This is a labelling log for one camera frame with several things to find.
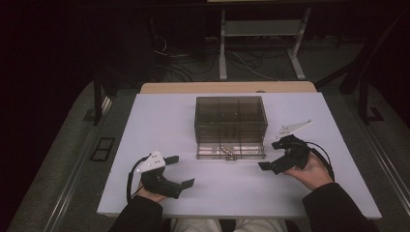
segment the dark wall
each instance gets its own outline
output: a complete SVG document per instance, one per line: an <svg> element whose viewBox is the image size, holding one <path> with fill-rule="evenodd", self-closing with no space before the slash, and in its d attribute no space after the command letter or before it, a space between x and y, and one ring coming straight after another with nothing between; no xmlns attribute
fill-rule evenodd
<svg viewBox="0 0 410 232"><path fill-rule="evenodd" d="M382 93L386 101L410 128L410 11L403 13L380 46L365 78Z"/></svg>
<svg viewBox="0 0 410 232"><path fill-rule="evenodd" d="M157 67L142 13L85 11L70 0L1 4L4 231L75 99L94 76L114 96L155 81Z"/></svg>
<svg viewBox="0 0 410 232"><path fill-rule="evenodd" d="M92 81L69 3L3 2L1 227L5 231L73 102Z"/></svg>

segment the sleeve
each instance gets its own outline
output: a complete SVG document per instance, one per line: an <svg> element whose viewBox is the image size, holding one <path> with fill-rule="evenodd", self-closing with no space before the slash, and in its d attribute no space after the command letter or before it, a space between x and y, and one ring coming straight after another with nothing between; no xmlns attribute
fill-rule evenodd
<svg viewBox="0 0 410 232"><path fill-rule="evenodd" d="M141 196L135 196L109 229L121 231L161 231L162 206Z"/></svg>
<svg viewBox="0 0 410 232"><path fill-rule="evenodd" d="M303 199L313 232L377 231L347 192L336 183L315 189Z"/></svg>

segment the hand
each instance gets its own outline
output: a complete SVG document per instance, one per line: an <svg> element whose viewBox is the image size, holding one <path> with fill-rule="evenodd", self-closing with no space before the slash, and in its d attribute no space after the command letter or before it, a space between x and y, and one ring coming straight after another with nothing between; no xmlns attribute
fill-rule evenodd
<svg viewBox="0 0 410 232"><path fill-rule="evenodd" d="M142 186L141 182L139 182L138 189L139 190L135 193L135 195L139 195L139 196L148 198L148 199L150 199L152 201L155 201L157 203L160 203L163 199L166 198L166 196L156 194L156 193L152 193L151 191L145 189L145 187Z"/></svg>
<svg viewBox="0 0 410 232"><path fill-rule="evenodd" d="M313 153L308 155L307 166L304 169L295 166L283 173L293 176L310 190L315 190L333 182L325 165Z"/></svg>

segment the metal frame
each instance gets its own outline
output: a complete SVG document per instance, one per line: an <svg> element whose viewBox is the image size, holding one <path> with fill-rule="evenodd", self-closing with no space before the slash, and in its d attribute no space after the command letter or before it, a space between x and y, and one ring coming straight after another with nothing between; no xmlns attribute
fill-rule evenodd
<svg viewBox="0 0 410 232"><path fill-rule="evenodd" d="M226 21L225 10L220 17L220 80L227 80L225 59L225 37L239 36L296 36L295 44L288 50L288 57L298 80L306 80L304 71L298 60L305 29L308 25L310 8L306 8L302 19L296 20L260 20L260 21Z"/></svg>

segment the transparent box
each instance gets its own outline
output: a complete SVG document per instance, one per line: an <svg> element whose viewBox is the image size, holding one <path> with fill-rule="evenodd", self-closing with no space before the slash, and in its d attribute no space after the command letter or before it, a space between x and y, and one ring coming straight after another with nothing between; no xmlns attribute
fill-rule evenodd
<svg viewBox="0 0 410 232"><path fill-rule="evenodd" d="M264 159L268 122L261 97L198 97L195 109L198 159Z"/></svg>

